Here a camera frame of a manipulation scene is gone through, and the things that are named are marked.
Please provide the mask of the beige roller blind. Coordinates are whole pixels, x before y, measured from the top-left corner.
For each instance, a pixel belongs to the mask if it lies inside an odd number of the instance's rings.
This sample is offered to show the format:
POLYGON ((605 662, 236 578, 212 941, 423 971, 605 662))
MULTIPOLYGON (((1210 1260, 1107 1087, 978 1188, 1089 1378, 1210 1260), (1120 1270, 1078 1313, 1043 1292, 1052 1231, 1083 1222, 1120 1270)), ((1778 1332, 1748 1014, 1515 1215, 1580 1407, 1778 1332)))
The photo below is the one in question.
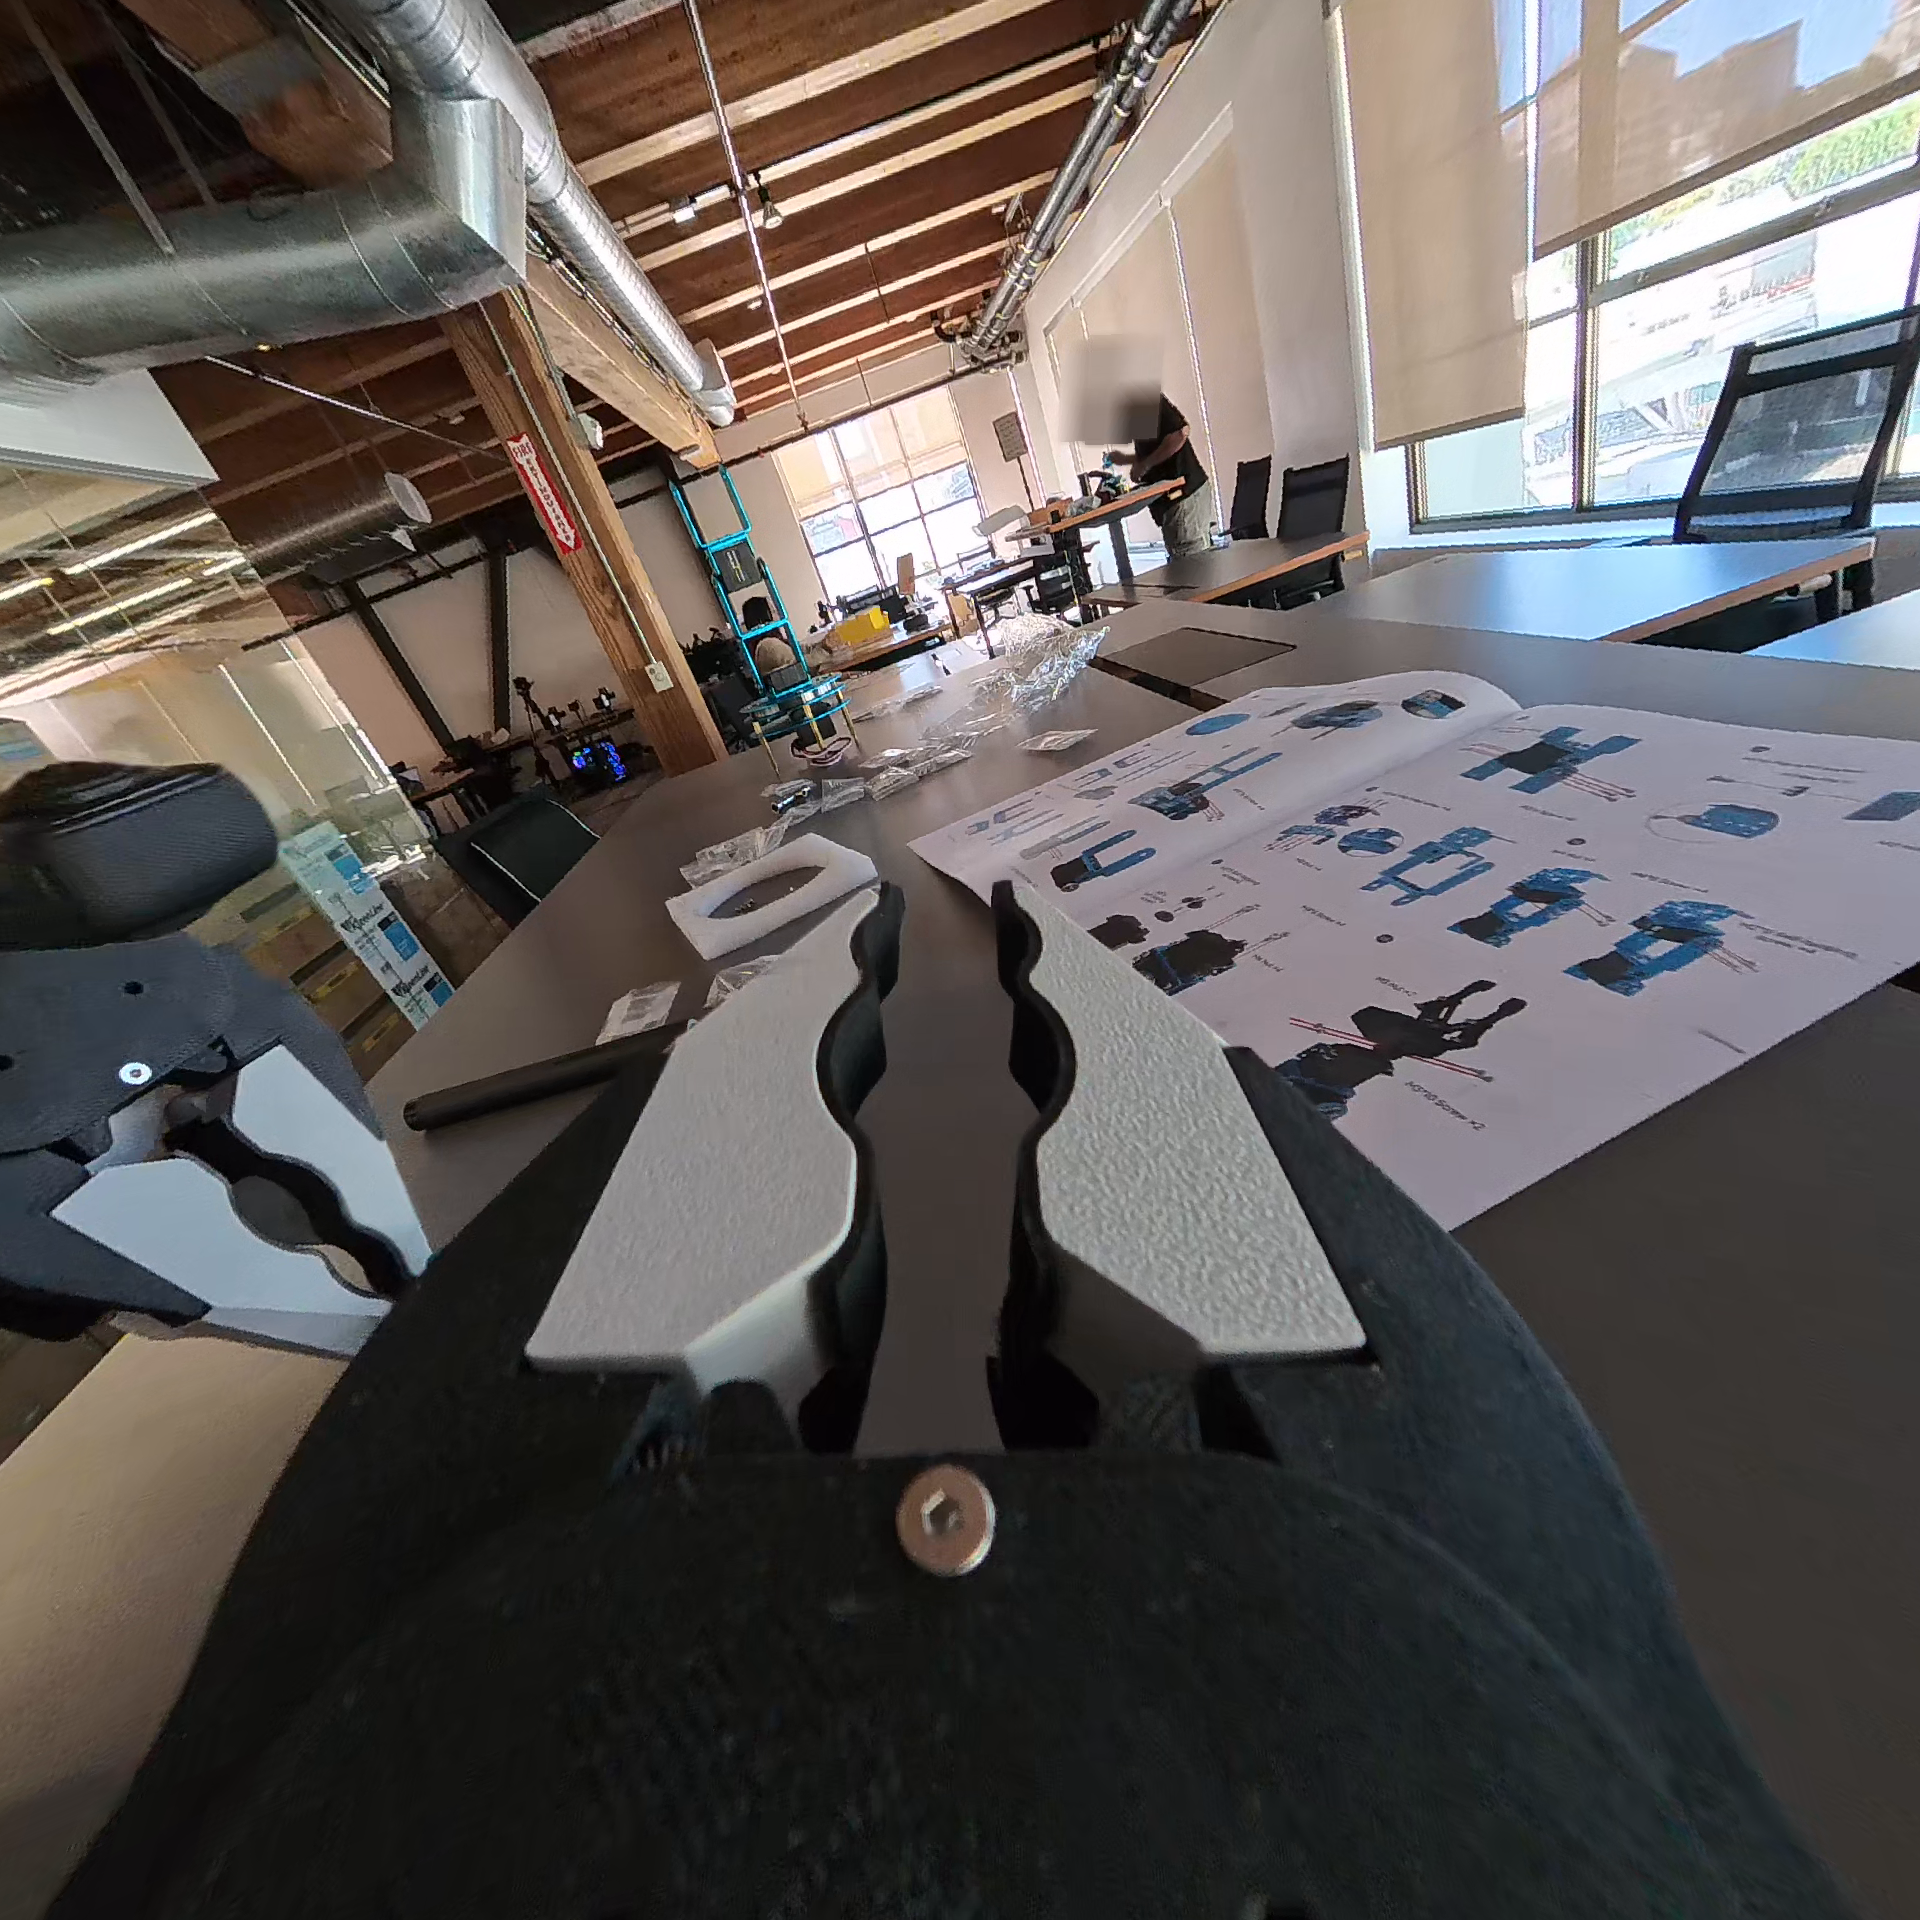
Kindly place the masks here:
POLYGON ((1519 417, 1523 5, 1342 5, 1371 440, 1519 417))
POLYGON ((1915 5, 1540 5, 1533 256, 1915 93, 1915 5))

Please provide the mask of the silver ceiling pipes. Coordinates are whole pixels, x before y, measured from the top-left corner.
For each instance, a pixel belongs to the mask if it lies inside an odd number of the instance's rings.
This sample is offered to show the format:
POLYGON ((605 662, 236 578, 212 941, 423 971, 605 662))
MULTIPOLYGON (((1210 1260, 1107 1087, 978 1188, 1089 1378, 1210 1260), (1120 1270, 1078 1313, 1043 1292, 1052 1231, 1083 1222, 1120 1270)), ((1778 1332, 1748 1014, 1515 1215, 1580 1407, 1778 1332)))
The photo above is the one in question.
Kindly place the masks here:
POLYGON ((1196 5, 1147 5, 1147 11, 1126 31, 1126 40, 1089 94, 1086 122, 1062 162, 1049 197, 1008 256, 990 301, 978 308, 971 329, 957 341, 971 362, 981 365, 999 359, 1032 284, 1043 270, 1052 251, 1062 242, 1062 231, 1069 230, 1069 218, 1083 202, 1089 181, 1101 162, 1111 154, 1122 122, 1143 104, 1159 62, 1181 36, 1193 11, 1196 5))

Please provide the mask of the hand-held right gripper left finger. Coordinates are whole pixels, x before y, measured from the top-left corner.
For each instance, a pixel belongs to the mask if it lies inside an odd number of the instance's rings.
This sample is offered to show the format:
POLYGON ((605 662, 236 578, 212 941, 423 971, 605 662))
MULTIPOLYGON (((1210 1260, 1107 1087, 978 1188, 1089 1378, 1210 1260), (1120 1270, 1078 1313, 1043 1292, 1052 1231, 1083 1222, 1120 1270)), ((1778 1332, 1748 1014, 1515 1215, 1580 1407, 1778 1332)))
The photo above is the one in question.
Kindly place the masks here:
POLYGON ((900 887, 855 892, 666 1058, 522 1354, 764 1386, 802 1447, 860 1437, 885 1317, 875 1150, 900 887))

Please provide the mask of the wooden post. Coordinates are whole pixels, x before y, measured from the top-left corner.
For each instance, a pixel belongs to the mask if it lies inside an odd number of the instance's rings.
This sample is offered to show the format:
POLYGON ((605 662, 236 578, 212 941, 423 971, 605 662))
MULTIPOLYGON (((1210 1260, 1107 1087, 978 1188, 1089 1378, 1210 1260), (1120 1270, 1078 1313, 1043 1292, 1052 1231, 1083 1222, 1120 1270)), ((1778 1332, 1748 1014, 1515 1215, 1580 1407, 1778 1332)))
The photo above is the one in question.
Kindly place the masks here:
POLYGON ((559 564, 660 769, 674 778, 723 761, 723 739, 686 667, 524 304, 517 294, 492 294, 445 313, 440 326, 495 440, 534 436, 565 490, 581 529, 581 553, 554 553, 559 564))

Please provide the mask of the clear bags pile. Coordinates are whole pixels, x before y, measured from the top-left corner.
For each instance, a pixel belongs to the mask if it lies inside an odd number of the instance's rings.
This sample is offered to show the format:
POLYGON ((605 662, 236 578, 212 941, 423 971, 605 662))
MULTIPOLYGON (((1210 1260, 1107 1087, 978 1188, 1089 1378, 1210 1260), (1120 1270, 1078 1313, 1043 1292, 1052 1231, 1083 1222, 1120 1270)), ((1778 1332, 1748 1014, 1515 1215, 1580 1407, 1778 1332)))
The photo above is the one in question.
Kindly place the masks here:
POLYGON ((1011 694, 949 702, 923 685, 914 698, 904 694, 875 698, 851 714, 802 726, 776 753, 776 782, 762 786, 762 804, 775 816, 807 820, 850 804, 888 800, 962 763, 981 739, 1028 713, 1032 705, 1011 694))

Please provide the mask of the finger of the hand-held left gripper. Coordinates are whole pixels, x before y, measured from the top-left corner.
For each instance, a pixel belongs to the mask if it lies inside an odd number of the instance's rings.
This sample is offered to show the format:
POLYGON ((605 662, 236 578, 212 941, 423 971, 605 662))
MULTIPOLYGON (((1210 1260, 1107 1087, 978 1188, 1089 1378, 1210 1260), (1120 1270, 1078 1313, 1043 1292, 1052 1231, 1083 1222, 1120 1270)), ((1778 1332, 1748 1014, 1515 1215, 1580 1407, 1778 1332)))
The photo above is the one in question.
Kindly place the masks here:
POLYGON ((430 1260, 383 1132, 285 1044, 176 1090, 161 1141, 227 1185, 249 1231, 351 1292, 399 1301, 430 1260))
POLYGON ((91 1172, 50 1217, 66 1239, 200 1303, 168 1326, 125 1292, 116 1317, 152 1335, 351 1360, 399 1289, 392 1250, 299 1200, 292 1175, 233 1182, 181 1154, 91 1172))

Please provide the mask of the red wall sign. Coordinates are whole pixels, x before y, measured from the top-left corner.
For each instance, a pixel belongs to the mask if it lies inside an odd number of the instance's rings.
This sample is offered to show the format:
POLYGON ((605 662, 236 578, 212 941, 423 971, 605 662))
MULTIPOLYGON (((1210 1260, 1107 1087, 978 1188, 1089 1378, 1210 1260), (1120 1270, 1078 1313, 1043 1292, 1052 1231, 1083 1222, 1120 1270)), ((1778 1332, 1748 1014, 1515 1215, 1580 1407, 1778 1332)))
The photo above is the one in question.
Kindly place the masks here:
POLYGON ((517 466, 520 486, 529 496, 545 538, 559 554, 581 553, 581 529, 572 516, 565 490, 554 483, 541 446, 534 436, 517 436, 500 440, 503 459, 517 466))

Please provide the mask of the instruction booklet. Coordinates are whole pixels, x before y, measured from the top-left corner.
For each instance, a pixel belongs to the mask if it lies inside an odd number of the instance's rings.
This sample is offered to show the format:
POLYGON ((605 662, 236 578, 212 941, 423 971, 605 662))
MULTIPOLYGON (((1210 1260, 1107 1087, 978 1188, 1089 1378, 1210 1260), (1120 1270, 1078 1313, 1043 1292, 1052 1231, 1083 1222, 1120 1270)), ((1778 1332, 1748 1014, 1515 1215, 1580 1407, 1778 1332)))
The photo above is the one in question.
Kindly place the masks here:
POLYGON ((1915 745, 1262 685, 911 846, 1024 882, 1455 1227, 1915 963, 1915 745))

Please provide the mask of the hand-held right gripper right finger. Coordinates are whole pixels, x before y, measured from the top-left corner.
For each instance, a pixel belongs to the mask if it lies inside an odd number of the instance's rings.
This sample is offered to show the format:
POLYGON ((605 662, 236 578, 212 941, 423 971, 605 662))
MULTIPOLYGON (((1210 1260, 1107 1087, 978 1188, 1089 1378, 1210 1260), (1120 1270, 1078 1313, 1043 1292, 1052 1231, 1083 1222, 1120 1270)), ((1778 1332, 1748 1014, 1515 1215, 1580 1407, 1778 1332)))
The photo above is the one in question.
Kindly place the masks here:
POLYGON ((1345 1361, 1359 1313, 1219 1036, 1021 882, 991 884, 1020 1145, 990 1398, 1005 1447, 1086 1447, 1129 1387, 1345 1361))

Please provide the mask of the dark desk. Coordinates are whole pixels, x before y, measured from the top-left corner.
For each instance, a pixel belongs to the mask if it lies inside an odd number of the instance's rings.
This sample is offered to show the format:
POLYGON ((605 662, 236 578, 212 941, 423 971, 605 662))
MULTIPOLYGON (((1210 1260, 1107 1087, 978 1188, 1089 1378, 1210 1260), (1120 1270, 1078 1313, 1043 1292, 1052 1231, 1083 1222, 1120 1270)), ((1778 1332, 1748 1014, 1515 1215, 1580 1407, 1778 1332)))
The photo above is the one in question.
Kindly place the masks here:
MULTIPOLYGON (((860 1447, 996 1443, 1015 1154, 990 913, 909 840, 1040 778, 990 739, 830 830, 904 887, 888 1074, 866 1105, 888 1320, 860 1447)), ((372 1078, 433 1246, 585 1095, 419 1137, 423 1090, 586 1044, 617 993, 707 968, 661 901, 764 816, 756 754, 652 783, 372 1078)), ((1713 1691, 1768 1785, 1880 1916, 1915 1916, 1915 997, 1884 985, 1460 1231, 1602 1430, 1713 1691)))

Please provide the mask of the black electric screwdriver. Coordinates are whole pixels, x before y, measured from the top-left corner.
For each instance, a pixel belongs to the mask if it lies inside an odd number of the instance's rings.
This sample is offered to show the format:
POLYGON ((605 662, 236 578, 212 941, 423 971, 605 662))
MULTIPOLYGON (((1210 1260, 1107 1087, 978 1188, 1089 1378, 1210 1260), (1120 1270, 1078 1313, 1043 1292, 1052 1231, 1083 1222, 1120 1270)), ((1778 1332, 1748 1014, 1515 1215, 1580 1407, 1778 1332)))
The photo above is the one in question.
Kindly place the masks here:
POLYGON ((447 1129, 467 1122, 508 1115, 572 1090, 591 1090, 631 1067, 660 1067, 692 1021, 661 1021, 657 1030, 598 1043, 549 1061, 520 1066, 447 1090, 423 1090, 405 1105, 400 1123, 413 1132, 447 1129))

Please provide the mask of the silver ceiling duct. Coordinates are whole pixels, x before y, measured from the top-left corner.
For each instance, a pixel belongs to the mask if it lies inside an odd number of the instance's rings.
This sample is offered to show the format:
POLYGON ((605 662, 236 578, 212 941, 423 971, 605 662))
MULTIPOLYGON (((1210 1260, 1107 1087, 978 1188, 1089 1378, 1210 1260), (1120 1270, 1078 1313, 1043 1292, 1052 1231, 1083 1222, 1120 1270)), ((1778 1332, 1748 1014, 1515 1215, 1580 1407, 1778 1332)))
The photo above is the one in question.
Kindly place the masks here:
POLYGON ((359 183, 3 237, 3 378, 87 387, 249 347, 440 322, 524 278, 524 230, 707 425, 733 397, 562 151, 529 62, 487 5, 341 5, 389 80, 396 157, 359 183))

